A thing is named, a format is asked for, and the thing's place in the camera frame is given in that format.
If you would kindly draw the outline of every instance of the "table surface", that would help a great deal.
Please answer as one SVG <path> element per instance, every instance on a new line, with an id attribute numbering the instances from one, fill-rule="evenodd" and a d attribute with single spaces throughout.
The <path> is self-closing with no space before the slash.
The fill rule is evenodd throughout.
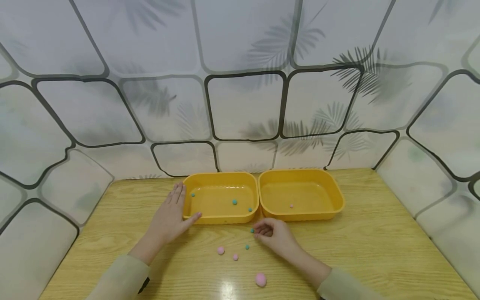
<path id="1" fill-rule="evenodd" d="M 289 223 L 305 250 L 388 299 L 476 299 L 378 174 L 329 173 L 345 196 L 345 209 L 329 221 Z M 180 180 L 113 183 L 41 299 L 84 299 L 117 256 L 135 245 Z M 138 299 L 317 299 L 295 269 L 254 240 L 250 228 L 261 217 L 257 213 L 249 224 L 193 226 L 161 251 Z M 216 253 L 220 245 L 222 256 Z M 267 277 L 265 288 L 255 285 L 258 272 Z"/>

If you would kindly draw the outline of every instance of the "left hand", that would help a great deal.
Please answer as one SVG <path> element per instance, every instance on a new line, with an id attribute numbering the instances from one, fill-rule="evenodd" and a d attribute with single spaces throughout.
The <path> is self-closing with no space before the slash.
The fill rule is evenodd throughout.
<path id="1" fill-rule="evenodd" d="M 150 265 L 163 246 L 187 231 L 202 216 L 202 213 L 198 212 L 188 220 L 183 220 L 185 192 L 183 183 L 175 183 L 154 214 L 147 232 L 129 252 L 130 256 Z"/>
<path id="2" fill-rule="evenodd" d="M 197 212 L 189 219 L 183 220 L 186 189 L 187 187 L 183 183 L 175 183 L 173 190 L 170 191 L 152 218 L 147 234 L 156 236 L 162 245 L 176 239 L 202 216 L 201 212 Z"/>

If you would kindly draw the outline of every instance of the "finger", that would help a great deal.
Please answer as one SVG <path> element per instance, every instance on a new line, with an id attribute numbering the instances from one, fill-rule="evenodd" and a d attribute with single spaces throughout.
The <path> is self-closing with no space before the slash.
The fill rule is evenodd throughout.
<path id="1" fill-rule="evenodd" d="M 173 192 L 177 189 L 177 184 L 175 183 L 173 185 L 173 189 L 168 193 L 168 196 L 167 198 L 165 199 L 165 202 L 166 203 L 170 203 L 172 201 L 172 196 L 173 196 Z"/>
<path id="2" fill-rule="evenodd" d="M 267 225 L 270 226 L 271 228 L 275 227 L 275 224 L 278 222 L 278 220 L 272 219 L 272 218 L 265 218 L 263 220 L 258 221 L 253 228 L 259 228 L 262 225 Z"/>
<path id="3" fill-rule="evenodd" d="M 179 199 L 179 196 L 180 196 L 180 193 L 181 193 L 181 189 L 183 187 L 183 184 L 177 184 L 177 188 L 175 189 L 175 191 L 173 192 L 173 195 L 172 195 L 172 201 L 171 203 L 174 203 L 176 204 L 178 199 Z"/>
<path id="4" fill-rule="evenodd" d="M 181 207 L 183 207 L 183 203 L 185 202 L 186 191 L 187 191 L 187 187 L 184 184 L 182 184 L 180 196 L 177 200 L 177 204 L 181 205 Z"/>
<path id="5" fill-rule="evenodd" d="M 169 203 L 170 200 L 172 199 L 172 194 L 173 194 L 173 192 L 170 191 L 170 192 L 168 193 L 167 197 L 165 198 L 165 201 L 164 201 L 162 204 Z"/>
<path id="6" fill-rule="evenodd" d="M 185 221 L 183 221 L 181 223 L 182 232 L 185 232 L 188 228 L 190 228 L 190 226 L 195 224 L 195 222 L 198 221 L 198 219 L 200 219 L 201 216 L 202 216 L 202 213 L 198 212 L 195 215 L 193 215 L 193 216 L 189 217 L 188 219 L 186 219 Z"/>
<path id="7" fill-rule="evenodd" d="M 258 234 L 264 235 L 265 233 L 267 233 L 269 231 L 272 231 L 272 229 L 268 228 L 268 227 L 265 227 L 262 230 L 260 230 L 260 232 Z"/>
<path id="8" fill-rule="evenodd" d="M 264 245 L 269 245 L 270 243 L 270 240 L 271 240 L 271 237 L 267 237 L 265 235 L 261 235 L 261 234 L 255 234 L 253 237 L 255 237 L 255 239 L 259 240 L 260 242 L 262 242 L 262 244 Z"/>
<path id="9" fill-rule="evenodd" d="M 266 233 L 264 233 L 264 236 L 266 236 L 266 237 L 273 236 L 273 230 L 267 231 Z"/>
<path id="10" fill-rule="evenodd" d="M 267 228 L 267 226 L 260 226 L 259 228 L 254 228 L 253 232 L 254 233 L 260 233 L 260 231 L 262 231 L 262 229 L 264 228 Z"/>

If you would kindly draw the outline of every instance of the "large pink ball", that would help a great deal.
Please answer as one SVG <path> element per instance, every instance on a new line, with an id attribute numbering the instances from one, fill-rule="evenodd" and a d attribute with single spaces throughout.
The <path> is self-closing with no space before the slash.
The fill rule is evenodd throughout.
<path id="1" fill-rule="evenodd" d="M 259 287 L 264 287 L 267 284 L 267 278 L 265 277 L 265 274 L 258 273 L 257 276 L 255 277 L 255 283 Z"/>

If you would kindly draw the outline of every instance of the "hand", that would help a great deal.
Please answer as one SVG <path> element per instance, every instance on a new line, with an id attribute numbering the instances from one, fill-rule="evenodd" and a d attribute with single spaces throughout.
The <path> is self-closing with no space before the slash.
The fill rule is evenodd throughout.
<path id="1" fill-rule="evenodd" d="M 175 183 L 173 190 L 152 218 L 147 234 L 156 237 L 162 246 L 187 231 L 202 216 L 202 213 L 197 212 L 189 219 L 183 220 L 186 189 L 182 183 Z"/>
<path id="2" fill-rule="evenodd" d="M 284 221 L 265 218 L 253 229 L 256 239 L 296 267 L 315 289 L 330 275 L 332 268 L 302 249 Z"/>
<path id="3" fill-rule="evenodd" d="M 189 219 L 183 220 L 185 190 L 186 187 L 182 183 L 175 183 L 165 201 L 155 212 L 145 235 L 128 253 L 130 256 L 150 265 L 163 246 L 176 239 L 202 216 L 202 213 L 198 212 Z"/>
<path id="4" fill-rule="evenodd" d="M 256 239 L 289 262 L 304 252 L 284 221 L 265 218 L 253 229 Z"/>

